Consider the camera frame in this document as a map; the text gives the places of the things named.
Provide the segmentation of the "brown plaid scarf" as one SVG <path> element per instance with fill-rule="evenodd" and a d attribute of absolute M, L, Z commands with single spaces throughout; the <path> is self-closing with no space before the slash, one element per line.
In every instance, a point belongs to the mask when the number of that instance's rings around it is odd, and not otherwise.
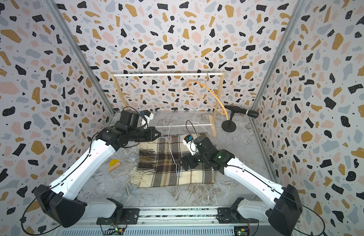
<path fill-rule="evenodd" d="M 141 143 L 137 166 L 126 173 L 129 177 L 125 185 L 127 195 L 138 188 L 214 184 L 215 174 L 211 168 L 202 165 L 188 171 L 182 168 L 181 158 L 190 154 L 182 141 L 181 135 L 171 135 Z"/>

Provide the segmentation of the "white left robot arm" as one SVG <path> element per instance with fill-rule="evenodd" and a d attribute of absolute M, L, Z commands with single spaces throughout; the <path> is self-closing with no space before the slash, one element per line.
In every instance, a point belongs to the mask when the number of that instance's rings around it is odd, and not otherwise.
<path fill-rule="evenodd" d="M 108 224 L 122 222 L 124 214 L 120 202 L 108 198 L 105 202 L 85 203 L 77 196 L 95 171 L 120 148 L 129 142 L 151 142 L 161 136 L 148 124 L 153 117 L 148 110 L 123 110 L 119 121 L 93 137 L 88 150 L 64 174 L 34 191 L 42 211 L 64 228 L 91 218 Z"/>

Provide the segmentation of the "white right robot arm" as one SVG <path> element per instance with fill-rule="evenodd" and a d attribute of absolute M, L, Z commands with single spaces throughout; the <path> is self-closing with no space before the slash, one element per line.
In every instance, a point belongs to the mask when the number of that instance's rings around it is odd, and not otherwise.
<path fill-rule="evenodd" d="M 250 219 L 267 220 L 283 236 L 292 235 L 302 214 L 302 203 L 295 187 L 283 187 L 249 169 L 228 150 L 218 150 L 208 137 L 187 135 L 182 143 L 189 154 L 180 159 L 182 168 L 193 170 L 206 165 L 230 177 L 256 194 L 263 206 L 255 206 L 242 197 L 230 207 L 219 207 L 216 219 L 220 224 L 248 223 Z"/>

